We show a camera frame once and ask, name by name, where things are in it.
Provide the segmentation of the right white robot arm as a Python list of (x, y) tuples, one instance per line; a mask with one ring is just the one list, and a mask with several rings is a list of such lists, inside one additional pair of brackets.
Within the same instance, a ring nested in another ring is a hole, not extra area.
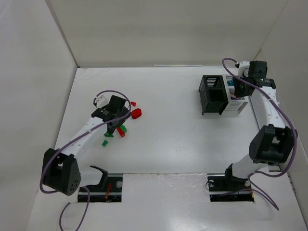
[(221, 186), (224, 191), (246, 188), (249, 177), (261, 173), (265, 166), (291, 166), (297, 149), (297, 131), (278, 105), (275, 82), (267, 78), (267, 63), (231, 61), (238, 70), (232, 75), (235, 97), (250, 98), (259, 132), (250, 142), (248, 154), (225, 170)]

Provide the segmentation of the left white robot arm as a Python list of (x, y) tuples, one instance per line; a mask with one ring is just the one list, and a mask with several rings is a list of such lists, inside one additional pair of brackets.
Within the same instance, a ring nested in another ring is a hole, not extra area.
[(82, 156), (101, 136), (113, 133), (131, 116), (131, 102), (118, 92), (102, 105), (103, 93), (94, 98), (95, 111), (84, 127), (67, 144), (58, 149), (49, 148), (43, 157), (39, 188), (42, 193), (62, 193), (71, 196), (80, 187), (79, 162)]

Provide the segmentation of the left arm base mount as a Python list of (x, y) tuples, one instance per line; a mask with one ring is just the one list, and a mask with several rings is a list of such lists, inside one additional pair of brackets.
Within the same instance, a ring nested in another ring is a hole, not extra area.
[(77, 202), (85, 203), (88, 193), (83, 187), (87, 187), (90, 192), (91, 203), (121, 203), (122, 201), (122, 173), (108, 173), (97, 166), (90, 166), (95, 172), (86, 172), (82, 176), (84, 182), (81, 184), (77, 194)]

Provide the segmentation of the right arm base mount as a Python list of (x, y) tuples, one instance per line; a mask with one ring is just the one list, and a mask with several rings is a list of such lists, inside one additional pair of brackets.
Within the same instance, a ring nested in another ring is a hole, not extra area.
[(231, 166), (224, 173), (209, 173), (206, 187), (210, 202), (254, 202), (247, 180), (234, 177)]

